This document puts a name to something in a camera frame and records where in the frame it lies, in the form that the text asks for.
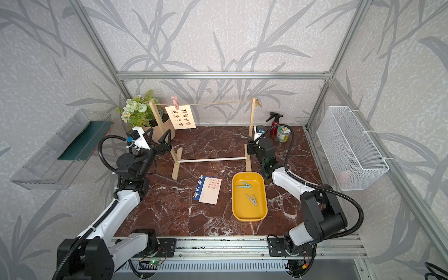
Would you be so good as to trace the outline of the wooden string rack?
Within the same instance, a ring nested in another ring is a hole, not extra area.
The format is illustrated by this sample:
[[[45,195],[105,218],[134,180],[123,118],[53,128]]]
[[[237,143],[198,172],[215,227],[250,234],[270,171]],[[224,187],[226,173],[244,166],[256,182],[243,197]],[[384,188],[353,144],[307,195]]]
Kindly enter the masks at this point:
[[[255,125],[254,125],[254,117],[255,117],[255,111],[256,107],[262,107],[259,99],[252,98],[250,100],[238,100],[238,101],[226,101],[226,102],[218,102],[218,103],[195,103],[195,105],[222,105],[222,104],[231,104],[231,103],[251,103],[251,113],[250,113],[250,124],[249,124],[249,132],[248,132],[248,141],[254,140],[255,136]],[[158,113],[158,106],[164,106],[164,107],[170,107],[170,105],[165,104],[155,104],[153,101],[149,101],[147,103],[149,108],[151,109],[151,112],[154,114],[154,118],[157,122],[157,128],[161,133],[168,132],[171,133],[171,130],[169,128],[165,128],[165,125],[163,124],[162,118],[160,114]],[[207,158],[207,159],[182,159],[182,153],[183,148],[180,147],[179,149],[175,150],[171,148],[170,153],[174,161],[174,167],[172,171],[172,179],[177,180],[179,176],[179,170],[180,166],[183,163],[203,163],[203,162],[223,162],[223,161],[242,161],[244,160],[246,163],[246,170],[248,172],[252,171],[252,164],[251,159],[248,153],[248,143],[244,144],[244,152],[245,155],[243,157],[222,157],[222,158]]]

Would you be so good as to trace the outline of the yellow calligraphy postcard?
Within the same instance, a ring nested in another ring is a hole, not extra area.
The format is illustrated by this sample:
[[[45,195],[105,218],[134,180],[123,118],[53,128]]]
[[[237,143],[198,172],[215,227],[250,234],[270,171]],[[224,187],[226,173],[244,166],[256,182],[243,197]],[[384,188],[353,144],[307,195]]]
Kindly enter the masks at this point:
[[[167,106],[165,110],[175,130],[196,128],[196,123],[190,105]]]

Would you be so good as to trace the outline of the teal clothespin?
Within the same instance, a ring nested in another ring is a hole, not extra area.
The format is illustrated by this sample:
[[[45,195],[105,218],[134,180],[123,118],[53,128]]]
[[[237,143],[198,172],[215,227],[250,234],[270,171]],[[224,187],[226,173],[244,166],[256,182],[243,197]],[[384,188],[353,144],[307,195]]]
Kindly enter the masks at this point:
[[[252,185],[251,185],[251,184],[248,184],[248,183],[246,183],[246,182],[244,182],[244,181],[239,181],[239,182],[237,182],[237,184],[236,184],[236,188],[240,188],[240,189],[250,189],[250,188],[252,188]]]

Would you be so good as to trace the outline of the pink clothespin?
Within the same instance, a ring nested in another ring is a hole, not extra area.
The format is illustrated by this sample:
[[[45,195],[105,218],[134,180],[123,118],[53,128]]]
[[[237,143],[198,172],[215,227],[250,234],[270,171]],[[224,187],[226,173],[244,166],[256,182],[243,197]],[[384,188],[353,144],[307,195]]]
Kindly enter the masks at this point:
[[[180,106],[179,106],[179,102],[178,102],[178,98],[177,98],[177,96],[172,96],[172,97],[171,97],[171,100],[172,100],[172,102],[173,102],[173,105],[174,105],[175,109],[176,109],[176,110],[179,110],[179,109],[180,109]]]

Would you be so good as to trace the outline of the white clothespin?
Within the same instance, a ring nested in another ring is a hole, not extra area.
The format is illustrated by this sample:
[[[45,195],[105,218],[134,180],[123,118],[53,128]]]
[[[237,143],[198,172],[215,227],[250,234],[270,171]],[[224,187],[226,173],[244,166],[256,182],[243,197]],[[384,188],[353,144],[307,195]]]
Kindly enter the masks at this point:
[[[245,194],[245,196],[252,202],[252,204],[253,204],[254,206],[257,206],[257,205],[258,205],[258,203],[257,203],[257,201],[256,201],[256,198],[255,198],[255,195],[252,195],[252,197],[250,197],[248,194]]]

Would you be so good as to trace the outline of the cream red-text postcard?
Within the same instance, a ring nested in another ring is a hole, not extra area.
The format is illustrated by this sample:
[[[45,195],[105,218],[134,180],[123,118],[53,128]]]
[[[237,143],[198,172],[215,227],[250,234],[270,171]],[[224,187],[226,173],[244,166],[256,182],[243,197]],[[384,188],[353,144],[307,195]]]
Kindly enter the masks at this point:
[[[217,205],[222,180],[214,177],[204,177],[199,196],[200,203]]]

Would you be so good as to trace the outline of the blue calligraphy postcard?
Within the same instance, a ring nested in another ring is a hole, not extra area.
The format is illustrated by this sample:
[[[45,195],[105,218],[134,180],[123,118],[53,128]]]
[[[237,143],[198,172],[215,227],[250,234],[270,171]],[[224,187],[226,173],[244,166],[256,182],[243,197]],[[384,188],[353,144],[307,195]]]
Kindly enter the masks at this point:
[[[203,189],[205,189],[206,185],[207,185],[206,181],[207,181],[207,177],[206,176],[200,176],[199,177],[199,180],[197,182],[197,186],[195,188],[195,192],[194,192],[193,197],[192,197],[192,199],[194,201],[199,201],[201,199],[201,195],[202,195]]]

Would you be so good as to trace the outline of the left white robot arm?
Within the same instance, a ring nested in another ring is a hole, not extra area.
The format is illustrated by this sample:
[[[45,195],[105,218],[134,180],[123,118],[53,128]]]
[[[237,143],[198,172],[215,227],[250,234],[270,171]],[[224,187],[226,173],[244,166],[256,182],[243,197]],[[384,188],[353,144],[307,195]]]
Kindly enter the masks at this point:
[[[126,217],[149,190],[147,174],[157,155],[172,150],[171,130],[151,144],[153,128],[134,127],[126,137],[106,135],[98,143],[101,162],[118,176],[113,200],[99,217],[74,239],[65,239],[57,250],[55,280],[110,280],[113,274],[138,253],[158,248],[151,229],[137,230],[124,240],[113,243],[113,236]],[[128,152],[117,159],[115,167],[106,161],[103,143],[108,139],[126,143]]]

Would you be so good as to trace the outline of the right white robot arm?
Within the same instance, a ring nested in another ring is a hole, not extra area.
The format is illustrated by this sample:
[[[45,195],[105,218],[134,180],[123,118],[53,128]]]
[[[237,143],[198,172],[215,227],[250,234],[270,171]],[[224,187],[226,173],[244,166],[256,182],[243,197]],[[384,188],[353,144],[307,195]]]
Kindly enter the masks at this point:
[[[263,177],[300,202],[303,222],[287,231],[283,238],[289,254],[298,255],[305,244],[320,243],[347,226],[336,192],[327,184],[312,184],[289,171],[285,163],[277,160],[271,139],[250,139],[247,153],[256,156]]]

